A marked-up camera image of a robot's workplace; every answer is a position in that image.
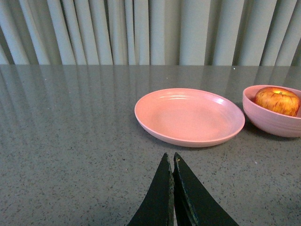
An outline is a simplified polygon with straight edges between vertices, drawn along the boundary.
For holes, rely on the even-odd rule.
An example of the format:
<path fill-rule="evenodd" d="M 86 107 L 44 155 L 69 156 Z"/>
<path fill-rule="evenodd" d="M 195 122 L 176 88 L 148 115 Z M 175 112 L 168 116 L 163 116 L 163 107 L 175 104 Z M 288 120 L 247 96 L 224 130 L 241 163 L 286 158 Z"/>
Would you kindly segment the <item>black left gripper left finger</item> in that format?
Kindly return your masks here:
<path fill-rule="evenodd" d="M 174 177 L 165 153 L 148 192 L 128 223 L 129 226 L 172 226 L 174 224 Z"/>

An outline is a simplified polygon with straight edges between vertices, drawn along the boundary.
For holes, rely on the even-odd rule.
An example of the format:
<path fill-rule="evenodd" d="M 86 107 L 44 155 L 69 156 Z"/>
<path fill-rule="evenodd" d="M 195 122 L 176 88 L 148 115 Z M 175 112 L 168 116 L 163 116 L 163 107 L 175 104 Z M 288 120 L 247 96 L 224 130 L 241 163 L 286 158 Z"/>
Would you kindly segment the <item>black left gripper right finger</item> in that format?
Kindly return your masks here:
<path fill-rule="evenodd" d="M 174 154 L 174 208 L 179 226 L 237 226 L 184 159 Z"/>

